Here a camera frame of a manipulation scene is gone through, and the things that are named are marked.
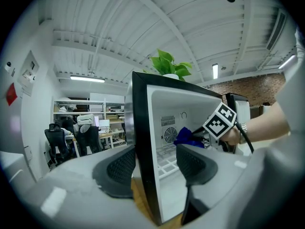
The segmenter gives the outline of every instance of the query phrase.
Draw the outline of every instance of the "black mesh chair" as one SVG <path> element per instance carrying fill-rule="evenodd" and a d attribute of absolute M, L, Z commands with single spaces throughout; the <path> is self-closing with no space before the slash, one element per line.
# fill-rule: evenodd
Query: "black mesh chair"
<path fill-rule="evenodd" d="M 57 160 L 58 165 L 70 159 L 70 153 L 65 142 L 65 133 L 59 124 L 49 124 L 49 128 L 44 130 L 44 134 L 51 146 L 50 155 Z"/>
<path fill-rule="evenodd" d="M 87 146 L 90 147 L 93 154 L 104 150 L 97 126 L 91 126 L 85 133 L 76 133 L 75 139 L 81 148 L 81 156 L 87 155 Z"/>

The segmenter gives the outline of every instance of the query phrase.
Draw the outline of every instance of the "fluorescent light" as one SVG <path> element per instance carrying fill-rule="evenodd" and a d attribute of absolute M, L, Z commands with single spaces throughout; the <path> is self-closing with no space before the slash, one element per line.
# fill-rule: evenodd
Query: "fluorescent light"
<path fill-rule="evenodd" d="M 282 69 L 285 65 L 287 65 L 294 58 L 295 58 L 295 55 L 291 55 L 290 58 L 278 68 Z"/>
<path fill-rule="evenodd" d="M 103 79 L 98 79 L 98 78 L 94 78 L 94 77 L 86 77 L 86 76 L 70 76 L 71 80 L 78 80 L 78 81 L 87 81 L 87 82 L 100 82 L 100 83 L 104 83 L 105 80 Z"/>
<path fill-rule="evenodd" d="M 217 79 L 218 78 L 218 64 L 213 64 L 213 79 Z"/>

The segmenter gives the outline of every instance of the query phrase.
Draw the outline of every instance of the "blue cloth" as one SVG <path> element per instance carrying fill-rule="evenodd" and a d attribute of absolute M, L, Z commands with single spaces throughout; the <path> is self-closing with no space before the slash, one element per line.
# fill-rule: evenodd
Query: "blue cloth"
<path fill-rule="evenodd" d="M 173 143 L 175 145 L 189 144 L 192 146 L 204 148 L 204 145 L 202 142 L 193 141 L 191 139 L 192 139 L 192 132 L 189 129 L 187 129 L 186 127 L 183 127 L 177 136 L 177 140 L 175 140 Z"/>

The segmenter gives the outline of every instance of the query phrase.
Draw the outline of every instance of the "potted plant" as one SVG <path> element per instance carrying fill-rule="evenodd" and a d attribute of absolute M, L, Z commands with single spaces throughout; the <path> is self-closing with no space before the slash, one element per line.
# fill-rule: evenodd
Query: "potted plant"
<path fill-rule="evenodd" d="M 157 50 L 159 57 L 151 57 L 154 68 L 163 76 L 185 82 L 183 77 L 191 75 L 187 68 L 192 68 L 192 65 L 188 62 L 175 64 L 175 59 L 169 52 L 164 52 L 160 49 Z"/>

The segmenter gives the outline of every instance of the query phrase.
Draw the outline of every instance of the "human arm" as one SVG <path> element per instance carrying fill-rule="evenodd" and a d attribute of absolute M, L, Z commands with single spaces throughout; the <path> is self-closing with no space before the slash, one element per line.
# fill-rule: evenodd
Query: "human arm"
<path fill-rule="evenodd" d="M 251 142 L 278 138 L 289 132 L 289 125 L 278 102 L 275 102 L 266 113 L 246 122 L 246 125 L 247 136 Z M 220 139 L 230 145 L 236 145 L 240 143 L 240 132 L 234 126 Z"/>

